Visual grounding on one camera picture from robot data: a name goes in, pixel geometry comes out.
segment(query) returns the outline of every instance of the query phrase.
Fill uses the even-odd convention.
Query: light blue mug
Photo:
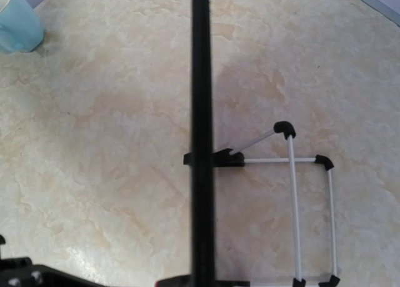
[[[26,0],[0,0],[0,53],[28,53],[43,39],[40,19]]]

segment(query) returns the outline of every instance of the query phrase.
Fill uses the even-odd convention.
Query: mug handle
[[[10,53],[20,51],[24,44],[15,37],[11,30],[0,24],[0,47],[4,47]]]

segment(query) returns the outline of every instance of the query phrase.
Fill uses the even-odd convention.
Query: black pole
[[[209,0],[192,0],[191,287],[214,287],[213,112]]]

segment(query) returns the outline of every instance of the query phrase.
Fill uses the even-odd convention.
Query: marble countertop
[[[3,256],[113,286],[189,271],[190,0],[46,0],[0,57]],[[216,149],[280,120],[336,165],[341,286],[400,281],[400,29],[358,0],[212,0]],[[287,156],[280,137],[245,150]],[[307,277],[331,271],[328,191],[297,168]],[[220,169],[220,278],[291,282],[287,165]]]

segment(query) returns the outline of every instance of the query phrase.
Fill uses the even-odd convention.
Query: gray edge trim
[[[362,0],[362,1],[365,2],[368,6],[371,6],[373,9],[385,15],[391,21],[396,23],[398,26],[400,26],[400,14],[397,13],[395,10],[389,8],[387,5],[385,5],[379,0]]]

